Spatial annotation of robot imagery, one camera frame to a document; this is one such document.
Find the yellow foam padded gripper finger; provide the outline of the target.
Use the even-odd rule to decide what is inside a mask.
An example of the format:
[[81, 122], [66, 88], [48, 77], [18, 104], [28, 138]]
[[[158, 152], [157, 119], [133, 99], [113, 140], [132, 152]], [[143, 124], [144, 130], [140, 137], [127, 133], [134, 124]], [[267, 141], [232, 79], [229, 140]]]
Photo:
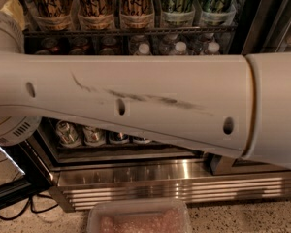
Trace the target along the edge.
[[0, 12], [12, 17], [19, 27], [25, 29], [25, 17], [19, 0], [0, 0]]

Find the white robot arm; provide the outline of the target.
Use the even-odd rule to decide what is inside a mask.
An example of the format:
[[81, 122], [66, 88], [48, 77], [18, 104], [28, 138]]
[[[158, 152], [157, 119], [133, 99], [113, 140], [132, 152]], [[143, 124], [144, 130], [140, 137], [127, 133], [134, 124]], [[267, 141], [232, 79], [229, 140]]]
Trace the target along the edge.
[[42, 117], [291, 170], [291, 52], [29, 55], [0, 11], [0, 145]]

